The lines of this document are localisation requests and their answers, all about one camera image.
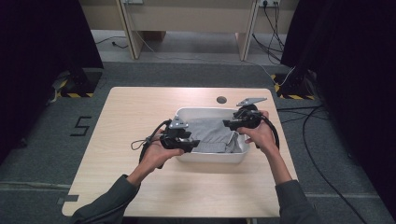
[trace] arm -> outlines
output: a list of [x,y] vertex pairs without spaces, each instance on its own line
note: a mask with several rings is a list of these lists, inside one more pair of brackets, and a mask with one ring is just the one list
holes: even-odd
[[[268,118],[267,111],[261,111]],[[255,129],[239,128],[249,136],[246,143],[254,142],[265,154],[276,183],[280,206],[280,223],[322,223],[317,211],[306,199],[300,184],[292,180],[289,170],[276,147],[270,127],[262,121]]]
[[121,223],[126,207],[139,191],[144,178],[170,158],[183,153],[182,149],[165,149],[159,141],[152,142],[130,175],[121,176],[108,192],[79,208],[70,223]]

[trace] folded gray fabric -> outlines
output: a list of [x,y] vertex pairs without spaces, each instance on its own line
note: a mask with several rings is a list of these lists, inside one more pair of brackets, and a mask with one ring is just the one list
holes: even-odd
[[192,152],[203,153],[241,153],[238,133],[224,127],[222,119],[192,119],[188,121],[187,132],[191,139],[201,140]]

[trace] white container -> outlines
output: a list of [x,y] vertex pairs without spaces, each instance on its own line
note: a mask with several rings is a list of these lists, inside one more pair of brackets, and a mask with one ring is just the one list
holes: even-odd
[[[177,111],[184,122],[189,123],[191,119],[232,119],[235,109],[215,108],[215,107],[183,107]],[[189,162],[223,162],[223,163],[239,163],[241,162],[248,150],[249,145],[245,143],[246,136],[240,134],[238,136],[238,144],[242,149],[241,153],[203,153],[191,152],[184,153],[182,156],[176,157],[179,161]]]

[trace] black tape mark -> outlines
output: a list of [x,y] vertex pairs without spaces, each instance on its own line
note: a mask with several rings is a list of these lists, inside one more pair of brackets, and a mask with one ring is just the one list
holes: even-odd
[[82,128],[82,129],[85,129],[84,130],[84,133],[72,133],[72,134],[70,134],[70,136],[73,136],[73,137],[81,137],[81,136],[85,136],[86,134],[87,134],[87,131],[88,131],[88,129],[90,128],[90,126],[80,126],[79,125],[79,122],[82,120],[82,119],[91,119],[92,117],[85,117],[85,116],[81,116],[81,117],[79,117],[78,118],[78,121],[77,121],[77,123],[76,123],[76,126],[75,126],[75,128]]

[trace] gray sleeve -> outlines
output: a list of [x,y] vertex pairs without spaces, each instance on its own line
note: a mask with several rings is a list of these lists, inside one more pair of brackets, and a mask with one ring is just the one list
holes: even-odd
[[317,211],[306,199],[297,180],[276,186],[280,206],[280,223],[323,223]]
[[108,192],[79,208],[70,223],[121,223],[126,207],[139,191],[126,177],[122,175]]

